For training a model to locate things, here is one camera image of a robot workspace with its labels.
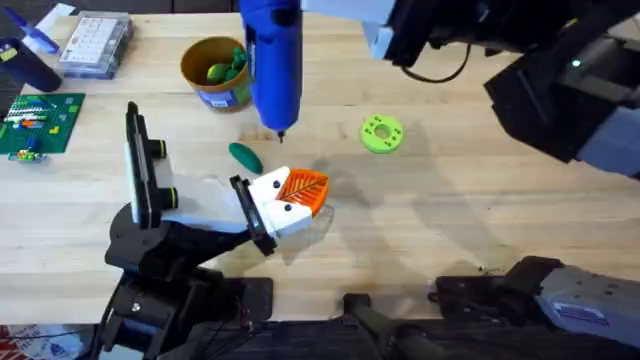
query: label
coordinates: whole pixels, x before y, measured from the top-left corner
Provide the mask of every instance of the label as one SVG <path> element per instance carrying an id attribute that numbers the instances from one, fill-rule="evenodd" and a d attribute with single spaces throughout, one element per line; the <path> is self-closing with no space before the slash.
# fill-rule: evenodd
<path id="1" fill-rule="evenodd" d="M 0 60 L 7 62 L 18 55 L 18 51 L 14 48 L 9 48 L 3 52 L 0 52 Z"/>
<path id="2" fill-rule="evenodd" d="M 598 309 L 559 302 L 553 303 L 553 308 L 556 313 L 563 318 L 586 321 L 602 326 L 609 326 L 609 321 L 607 321 L 607 318 Z"/>
<path id="3" fill-rule="evenodd" d="M 214 108 L 227 108 L 245 102 L 249 96 L 249 85 L 238 85 L 222 92 L 196 91 L 205 104 Z"/>

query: plastic part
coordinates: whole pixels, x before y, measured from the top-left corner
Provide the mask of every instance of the plastic part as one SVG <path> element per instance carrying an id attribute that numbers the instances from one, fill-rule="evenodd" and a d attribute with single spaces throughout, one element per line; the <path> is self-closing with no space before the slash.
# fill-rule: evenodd
<path id="1" fill-rule="evenodd" d="M 225 81 L 228 64 L 214 64 L 207 71 L 207 82 L 211 85 L 219 85 Z"/>
<path id="2" fill-rule="evenodd" d="M 113 79 L 131 38 L 127 13 L 81 11 L 56 69 L 65 77 Z"/>
<path id="3" fill-rule="evenodd" d="M 372 152 L 389 154 L 402 144 L 404 128 L 398 120 L 391 116 L 374 115 L 362 124 L 360 139 L 364 146 Z"/>
<path id="4" fill-rule="evenodd" d="M 307 169 L 291 169 L 277 199 L 308 206 L 312 216 L 315 216 L 324 205 L 328 192 L 329 178 L 325 174 Z"/>
<path id="5" fill-rule="evenodd" d="M 231 143 L 229 145 L 229 152 L 233 157 L 242 164 L 247 170 L 254 174 L 261 175 L 264 171 L 262 162 L 258 156 L 248 147 L 239 143 Z"/>

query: small green toy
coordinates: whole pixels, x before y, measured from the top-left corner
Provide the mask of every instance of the small green toy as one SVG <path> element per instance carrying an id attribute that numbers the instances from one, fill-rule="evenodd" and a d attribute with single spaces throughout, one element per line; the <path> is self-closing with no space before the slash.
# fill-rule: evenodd
<path id="1" fill-rule="evenodd" d="M 376 154 L 389 154 L 402 144 L 404 128 L 391 116 L 374 115 L 365 120 L 360 139 L 367 149 Z"/>
<path id="2" fill-rule="evenodd" d="M 240 74 L 246 63 L 247 55 L 241 48 L 235 48 L 231 65 L 224 63 L 212 65 L 207 71 L 207 82 L 210 85 L 220 85 L 231 81 Z"/>
<path id="3" fill-rule="evenodd" d="M 228 64 L 215 64 L 207 71 L 207 82 L 212 85 L 218 85 L 225 82 L 225 75 L 229 70 Z"/>
<path id="4" fill-rule="evenodd" d="M 249 171 L 258 175 L 261 175 L 264 171 L 262 162 L 260 162 L 258 156 L 248 147 L 239 143 L 231 143 L 229 145 L 229 152 Z"/>

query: blue object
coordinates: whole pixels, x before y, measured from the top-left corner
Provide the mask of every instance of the blue object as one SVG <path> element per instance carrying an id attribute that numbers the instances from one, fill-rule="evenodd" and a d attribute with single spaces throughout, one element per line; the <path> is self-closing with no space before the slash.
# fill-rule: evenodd
<path id="1" fill-rule="evenodd" d="M 22 31 L 24 31 L 24 33 L 28 37 L 32 38 L 33 41 L 35 41 L 38 46 L 40 46 L 44 51 L 48 52 L 49 54 L 56 54 L 58 52 L 60 46 L 58 46 L 55 41 L 51 40 L 47 36 L 47 34 L 43 33 L 40 29 L 29 25 L 23 18 L 20 17 L 20 15 L 11 10 L 11 8 L 3 6 L 2 9 L 4 10 L 5 14 L 7 14 L 7 16 L 9 16 L 9 18 L 11 18 L 11 20 L 16 23 L 16 25 L 18 25 L 20 29 L 22 29 Z"/>
<path id="2" fill-rule="evenodd" d="M 262 123 L 284 132 L 298 120 L 302 96 L 300 0 L 240 0 L 253 78 L 251 95 Z"/>
<path id="3" fill-rule="evenodd" d="M 0 38 L 0 71 L 43 92 L 62 84 L 60 76 L 16 38 Z"/>

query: green circuit board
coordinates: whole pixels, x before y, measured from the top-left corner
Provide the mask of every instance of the green circuit board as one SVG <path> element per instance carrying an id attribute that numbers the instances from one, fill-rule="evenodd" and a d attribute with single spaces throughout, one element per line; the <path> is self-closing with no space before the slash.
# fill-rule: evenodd
<path id="1" fill-rule="evenodd" d="M 64 153 L 76 120 L 84 94 L 20 95 L 9 113 L 0 123 L 0 154 L 9 154 L 25 149 L 27 139 L 36 138 L 37 152 L 43 154 Z M 15 128 L 18 116 L 30 114 L 44 117 L 41 128 Z"/>

